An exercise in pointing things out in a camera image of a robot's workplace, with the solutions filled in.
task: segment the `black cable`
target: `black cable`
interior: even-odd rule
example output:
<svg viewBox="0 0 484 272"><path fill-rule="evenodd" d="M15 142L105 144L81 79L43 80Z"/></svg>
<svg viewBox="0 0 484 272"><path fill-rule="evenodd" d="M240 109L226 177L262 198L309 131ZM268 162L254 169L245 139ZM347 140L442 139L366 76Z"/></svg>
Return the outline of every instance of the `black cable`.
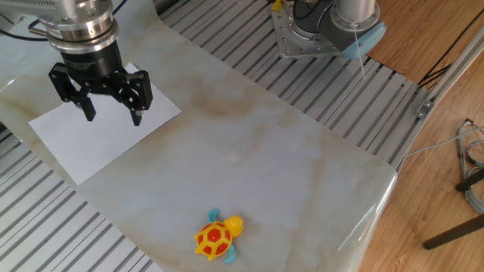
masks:
<svg viewBox="0 0 484 272"><path fill-rule="evenodd" d="M116 7L116 9L114 9L113 15L116 14L127 1L128 0L123 0L121 3L119 3L119 5ZM36 24L36 22L38 23L38 20L32 22L31 25ZM28 42L46 42L47 41L46 38L31 38L31 37L24 37L24 36L19 36L19 35L15 35L15 34L10 34L9 32L4 31L3 29L0 29L0 34L5 35L5 36L10 37L10 38L13 38L13 39L19 39L19 40L28 41Z"/></svg>
<svg viewBox="0 0 484 272"><path fill-rule="evenodd" d="M121 3L119 3L119 5L114 9L113 11L113 15L118 13L118 11L123 7L124 4L126 4L128 0L122 0Z"/></svg>
<svg viewBox="0 0 484 272"><path fill-rule="evenodd" d="M17 36L15 34L10 34L9 32L4 31L3 29L0 29L0 34L3 34L13 39L19 39L19 40L28 41L28 42L46 42L47 41L46 38L30 38L30 37L24 37L24 36Z"/></svg>
<svg viewBox="0 0 484 272"><path fill-rule="evenodd" d="M308 6L308 2L306 2L306 7L309 9L309 12L308 12L306 15L301 16L301 17L296 16L296 13L294 12L294 19L296 19L296 20L304 20L304 19L306 19L306 18L307 18L307 17L309 17L309 16L310 16L310 15L311 15L313 12L315 12L315 10L316 10L316 8L318 7L318 5L319 5L319 3L320 3L320 2L321 2L321 0L320 0L320 1L318 1L318 3L316 3L316 5L315 5L313 8L310 8L310 7Z"/></svg>
<svg viewBox="0 0 484 272"><path fill-rule="evenodd" d="M433 73L432 76L428 78L428 80L426 80L425 82L420 84L420 87L424 87L425 85L427 85L427 84L431 83L432 81L438 79L439 77L443 76L445 74L445 72L447 71L447 69L448 69L448 66L443 70L439 70L438 72Z"/></svg>
<svg viewBox="0 0 484 272"><path fill-rule="evenodd" d="M422 83L428 80L429 77L431 77L431 72L444 60L444 58L448 55L448 53L453 49L453 47L459 42L459 40L462 38L462 36L465 34L467 30L479 19L479 17L484 14L484 8L470 21L470 23L462 30L461 34L455 39L455 41L452 43L452 45L447 49L447 51L440 57L440 59L433 65L433 67L427 72L427 74L418 82L418 85L422 87Z"/></svg>

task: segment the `wooden floor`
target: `wooden floor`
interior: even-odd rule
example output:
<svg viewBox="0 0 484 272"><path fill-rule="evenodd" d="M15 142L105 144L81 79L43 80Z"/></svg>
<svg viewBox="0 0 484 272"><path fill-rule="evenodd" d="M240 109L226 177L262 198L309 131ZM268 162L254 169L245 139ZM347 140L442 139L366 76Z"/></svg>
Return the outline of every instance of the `wooden floor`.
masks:
<svg viewBox="0 0 484 272"><path fill-rule="evenodd" d="M413 80L418 80L425 74L433 61L438 60L445 51L445 46L448 47L453 42L452 39L458 36L458 32L461 31L459 29L463 29L464 25L472 20L473 14L477 14L484 7L482 0L380 0L379 3L383 10L391 10L394 13L394 17L386 15L392 18L386 21L389 29L394 23L393 20L400 20L399 18L404 17L405 12L410 10L428 16L422 27L415 23L416 19L409 18L402 26L402 37L387 36L386 44L378 46L372 52L378 61ZM428 11L419 11L417 3L432 8ZM452 11L463 17L453 17ZM434 27L437 24L434 19L444 23L444 26ZM481 18L477 26L470 30L471 34L463 39L464 42L456 48L452 56L449 56L448 62L460 54L483 22L484 18ZM429 31L428 28L431 27L438 33ZM430 33L430 36L422 34L424 32ZM410 35L412 39L402 45L404 35ZM439 45L435 39L445 41L446 45ZM436 106L417 136L411 151L454 137L466 118L474 120L479 126L484 126L484 54L475 60ZM467 145L478 138L484 139L484 135L476 133L465 137L464 144ZM433 251L427 251L422 247L424 240L478 215L469 206L464 195L454 189L460 180L458 149L455 143L408 157L359 271L484 271L484 229ZM484 197L484 181L476 185L476 192Z"/></svg>
<svg viewBox="0 0 484 272"><path fill-rule="evenodd" d="M377 0L386 34L369 52L414 82L419 82L469 22L484 8L483 0ZM482 16L440 67L451 63L484 24Z"/></svg>

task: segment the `toy turtle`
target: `toy turtle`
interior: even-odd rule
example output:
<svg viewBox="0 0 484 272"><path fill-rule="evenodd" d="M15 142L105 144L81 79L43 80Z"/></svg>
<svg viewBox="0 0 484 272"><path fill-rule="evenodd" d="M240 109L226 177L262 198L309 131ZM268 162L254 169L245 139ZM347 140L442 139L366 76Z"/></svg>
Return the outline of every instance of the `toy turtle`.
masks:
<svg viewBox="0 0 484 272"><path fill-rule="evenodd" d="M225 263L230 264L235 260L232 240L244 230L244 220L240 216L234 215L223 222L218 222L216 221L218 213L218 209L213 209L209 213L209 224L195 235L194 238L197 241L195 252L197 254L203 253L208 256L209 261L212 261L215 257L219 257L228 251Z"/></svg>

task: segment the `table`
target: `table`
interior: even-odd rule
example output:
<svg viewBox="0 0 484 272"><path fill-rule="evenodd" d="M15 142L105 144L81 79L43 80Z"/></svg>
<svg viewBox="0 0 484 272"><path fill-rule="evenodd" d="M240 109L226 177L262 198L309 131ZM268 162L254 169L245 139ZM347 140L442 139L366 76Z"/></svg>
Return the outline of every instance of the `table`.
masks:
<svg viewBox="0 0 484 272"><path fill-rule="evenodd" d="M356 270L395 170L164 26L151 5L120 11L123 61L150 72L181 114L76 190L166 271ZM27 124L60 103L45 76L60 57L19 50L33 46L0 45L0 121L75 187ZM231 265L194 253L213 208L246 220Z"/></svg>

